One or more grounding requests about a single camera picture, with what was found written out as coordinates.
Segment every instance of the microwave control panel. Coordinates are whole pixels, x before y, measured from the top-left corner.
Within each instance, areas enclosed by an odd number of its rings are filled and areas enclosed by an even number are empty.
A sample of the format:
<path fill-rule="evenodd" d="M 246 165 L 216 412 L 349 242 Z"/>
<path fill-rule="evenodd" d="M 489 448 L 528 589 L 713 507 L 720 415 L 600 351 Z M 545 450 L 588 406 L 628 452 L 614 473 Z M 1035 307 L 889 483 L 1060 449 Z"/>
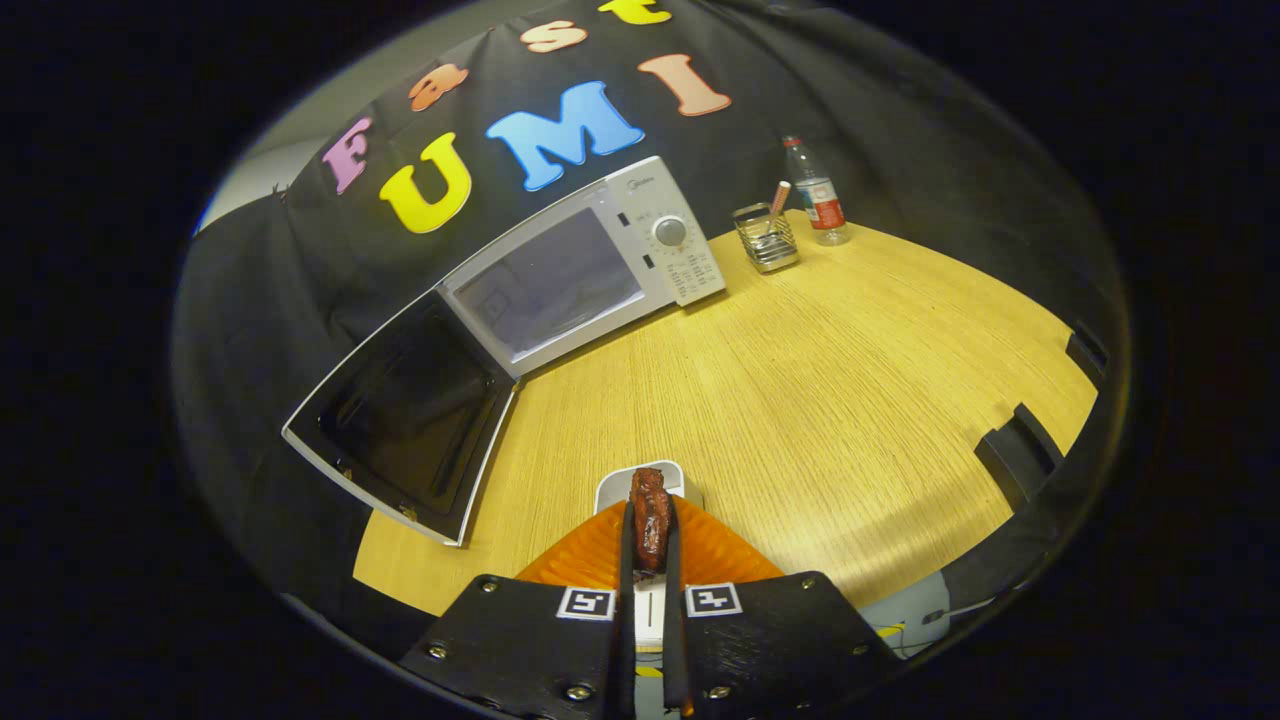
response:
<path fill-rule="evenodd" d="M 703 228 L 662 158 L 649 158 L 604 179 L 622 210 L 618 219 L 641 243 L 645 264 L 663 274 L 676 304 L 689 305 L 724 290 L 724 275 Z"/>

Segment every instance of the blue letter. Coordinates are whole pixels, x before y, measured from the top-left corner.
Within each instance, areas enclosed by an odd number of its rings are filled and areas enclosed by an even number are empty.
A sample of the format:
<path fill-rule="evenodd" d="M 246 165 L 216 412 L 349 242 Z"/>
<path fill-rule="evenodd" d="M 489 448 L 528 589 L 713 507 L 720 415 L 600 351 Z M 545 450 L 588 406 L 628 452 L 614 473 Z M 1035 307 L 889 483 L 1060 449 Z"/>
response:
<path fill-rule="evenodd" d="M 582 131 L 591 135 L 591 152 L 608 155 L 635 145 L 644 131 L 634 128 L 609 105 L 600 81 L 575 85 L 561 94 L 561 122 L 517 111 L 489 126 L 485 137 L 500 137 L 525 169 L 525 190 L 541 190 L 564 174 L 564 167 L 543 158 L 545 150 L 575 165 L 586 161 Z"/>

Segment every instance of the microwave button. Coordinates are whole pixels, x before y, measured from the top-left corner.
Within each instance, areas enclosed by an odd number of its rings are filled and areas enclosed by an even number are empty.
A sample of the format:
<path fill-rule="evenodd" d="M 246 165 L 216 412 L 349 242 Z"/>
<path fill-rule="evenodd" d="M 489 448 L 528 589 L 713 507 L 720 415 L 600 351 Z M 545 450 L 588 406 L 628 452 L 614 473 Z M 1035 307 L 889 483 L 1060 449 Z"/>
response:
<path fill-rule="evenodd" d="M 654 237 L 658 238 L 658 242 L 669 247 L 675 247 L 681 242 L 685 242 L 685 236 L 687 234 L 687 232 L 685 231 L 685 223 L 680 222 L 678 219 L 663 218 L 657 223 L 654 223 L 653 234 Z"/>

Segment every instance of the metal pen holder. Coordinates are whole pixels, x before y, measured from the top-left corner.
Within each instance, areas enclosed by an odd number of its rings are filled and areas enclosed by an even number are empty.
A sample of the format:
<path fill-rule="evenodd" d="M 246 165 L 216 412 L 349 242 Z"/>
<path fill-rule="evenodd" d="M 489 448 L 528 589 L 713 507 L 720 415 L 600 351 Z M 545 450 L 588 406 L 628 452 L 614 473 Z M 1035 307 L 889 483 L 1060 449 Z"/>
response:
<path fill-rule="evenodd" d="M 768 202 L 740 208 L 732 217 L 742 250 L 760 273 L 786 268 L 800 259 L 791 224 L 783 213 L 771 214 Z"/>

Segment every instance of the bottle label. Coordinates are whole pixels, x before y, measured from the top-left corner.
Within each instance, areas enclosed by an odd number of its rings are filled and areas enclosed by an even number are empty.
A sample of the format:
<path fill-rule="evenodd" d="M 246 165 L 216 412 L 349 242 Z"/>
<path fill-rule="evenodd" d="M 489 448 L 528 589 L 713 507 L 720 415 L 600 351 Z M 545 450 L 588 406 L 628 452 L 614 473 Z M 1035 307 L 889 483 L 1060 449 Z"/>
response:
<path fill-rule="evenodd" d="M 823 181 L 799 190 L 804 195 L 805 210 L 809 211 L 809 223 L 814 228 L 824 231 L 845 224 L 845 213 L 840 208 L 840 199 L 836 197 L 836 186 L 831 184 L 831 181 Z"/>

